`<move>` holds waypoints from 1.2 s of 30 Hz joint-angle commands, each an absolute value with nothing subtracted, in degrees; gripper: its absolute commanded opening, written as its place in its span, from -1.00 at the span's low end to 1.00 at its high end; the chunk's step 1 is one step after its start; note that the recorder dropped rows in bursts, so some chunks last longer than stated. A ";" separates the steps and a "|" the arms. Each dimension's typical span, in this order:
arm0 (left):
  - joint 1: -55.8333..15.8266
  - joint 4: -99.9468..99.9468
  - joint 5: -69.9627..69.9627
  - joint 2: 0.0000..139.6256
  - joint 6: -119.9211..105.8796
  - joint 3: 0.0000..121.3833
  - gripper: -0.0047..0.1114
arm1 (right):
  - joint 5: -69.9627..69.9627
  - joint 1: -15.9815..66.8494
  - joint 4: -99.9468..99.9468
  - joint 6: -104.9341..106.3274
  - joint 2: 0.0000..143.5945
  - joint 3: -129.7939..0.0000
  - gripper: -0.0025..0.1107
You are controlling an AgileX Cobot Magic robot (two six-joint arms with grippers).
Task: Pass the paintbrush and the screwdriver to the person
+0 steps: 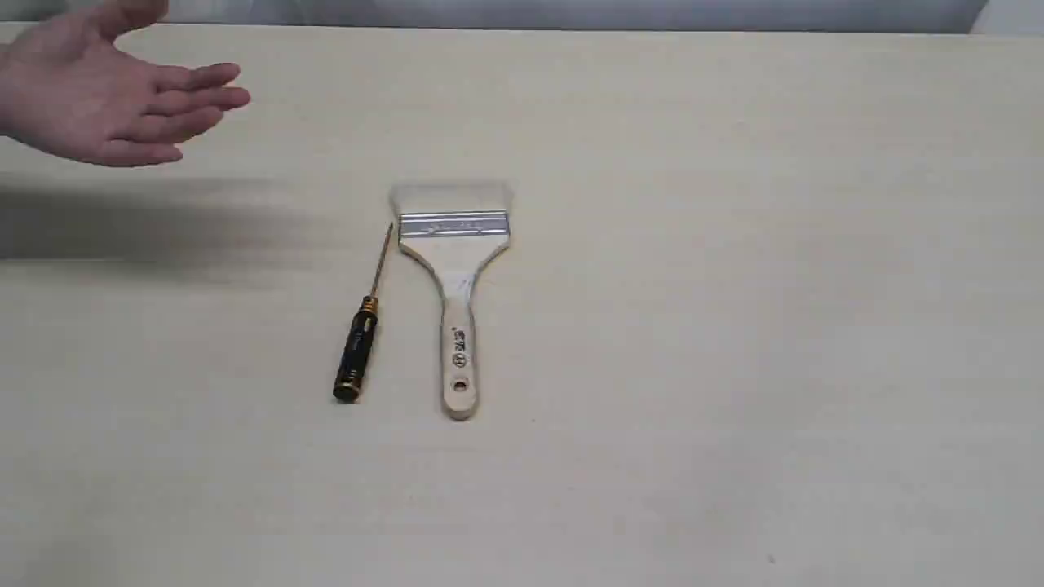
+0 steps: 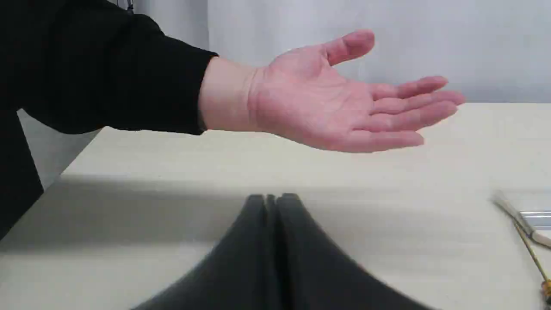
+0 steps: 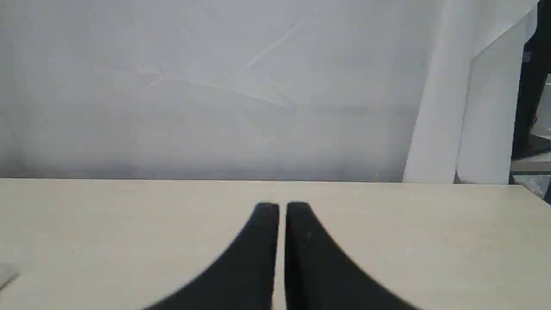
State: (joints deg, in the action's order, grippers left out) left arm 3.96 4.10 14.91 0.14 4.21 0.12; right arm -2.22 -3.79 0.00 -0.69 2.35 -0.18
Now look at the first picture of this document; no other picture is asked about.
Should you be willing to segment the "bare human hand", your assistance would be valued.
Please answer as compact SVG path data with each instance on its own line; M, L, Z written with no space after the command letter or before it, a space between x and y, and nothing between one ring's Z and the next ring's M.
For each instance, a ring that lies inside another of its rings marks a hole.
M2 136L112 168L164 165L250 104L239 64L155 64L118 38L156 25L166 1L101 1L33 24L2 45Z

